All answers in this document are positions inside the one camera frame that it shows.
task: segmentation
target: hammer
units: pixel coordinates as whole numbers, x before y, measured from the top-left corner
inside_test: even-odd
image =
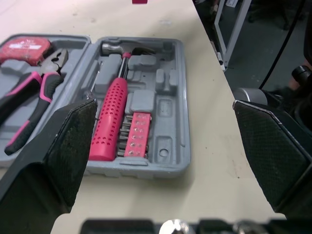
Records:
[[[143,46],[139,42],[135,41],[115,41],[102,44],[103,55],[120,54],[122,56],[122,63],[118,73],[118,77],[127,78],[128,73],[128,61],[131,55],[150,55],[155,51]]]
[[[91,142],[89,160],[113,161],[120,125],[127,101],[128,61],[131,55],[153,54],[154,51],[133,41],[116,41],[102,44],[103,55],[120,54],[122,63],[118,77],[114,79],[105,95],[96,130]]]

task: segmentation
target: white table surface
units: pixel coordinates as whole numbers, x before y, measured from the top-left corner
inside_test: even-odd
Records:
[[[174,38],[184,43],[192,163],[174,180],[88,176],[53,234],[77,234],[87,218],[250,218],[275,214],[244,153],[233,96],[192,0],[1,0],[0,41],[16,33]]]

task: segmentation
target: gray molded compartment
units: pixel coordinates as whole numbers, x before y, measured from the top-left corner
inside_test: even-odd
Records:
[[[31,140],[34,136],[41,131],[42,127],[46,124],[51,114],[59,108],[58,103],[60,101],[63,90],[65,87],[70,87],[76,82],[74,75],[79,69],[77,68],[79,62],[83,58],[83,55],[91,43],[88,37],[79,36],[62,36],[62,35],[39,35],[39,34],[19,34],[13,35],[4,41],[0,47],[7,41],[24,36],[32,37],[45,37],[48,38],[51,43],[50,53],[59,48],[65,48],[69,52],[69,58],[66,64],[61,69],[61,75],[64,77],[64,82],[59,85],[56,92],[53,95],[53,101],[45,114],[42,116],[36,129],[31,135]],[[3,97],[11,88],[18,82],[19,77],[23,74],[31,73],[32,71],[38,71],[38,67],[30,66],[24,61],[7,60],[0,66],[0,98]],[[12,164],[13,160],[18,156],[19,152],[11,156],[7,156],[4,153],[5,145],[14,135],[14,133],[20,128],[20,126],[30,117],[34,108],[36,107],[38,98],[37,95],[29,98],[25,101],[12,115],[0,126],[0,167],[8,167]]]
[[[114,161],[88,161],[85,174],[111,177],[173,178],[191,161],[186,73],[183,45],[175,39],[101,38],[87,49],[78,82],[64,89],[61,107],[86,98],[96,98],[98,112],[121,65],[121,56],[101,55],[105,41],[134,40],[156,51],[154,55],[132,56],[128,62],[128,98],[125,114],[152,114],[147,158],[116,157]]]

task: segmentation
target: metal stand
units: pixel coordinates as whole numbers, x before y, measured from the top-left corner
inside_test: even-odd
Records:
[[[216,33],[218,36],[218,40],[219,40],[219,44],[221,47],[221,54],[222,54],[223,62],[224,62],[224,65],[226,67],[229,64],[233,49],[235,47],[235,44],[236,44],[236,41],[237,41],[237,38],[238,38],[238,35],[240,32],[240,29],[243,26],[243,23],[244,23],[244,20],[245,20],[245,17],[247,15],[247,12],[248,12],[248,9],[249,9],[251,2],[252,2],[252,0],[244,0],[243,1],[242,6],[240,7],[235,25],[234,25],[234,29],[233,29],[232,34],[231,34],[231,38],[230,38],[228,47],[226,47],[224,44],[224,40],[222,37],[220,27],[219,27],[220,16],[221,16],[221,13],[223,10],[223,6],[225,4],[225,0],[220,0],[218,11],[217,11],[217,14],[216,14],[216,17],[214,20],[214,27],[215,27],[215,30],[216,30]]]

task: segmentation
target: hammer head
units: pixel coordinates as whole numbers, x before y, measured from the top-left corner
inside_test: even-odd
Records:
[[[102,53],[104,55],[109,54],[124,54],[130,53],[131,55],[150,55],[155,51],[143,46],[139,42],[135,41],[109,41],[102,44]]]

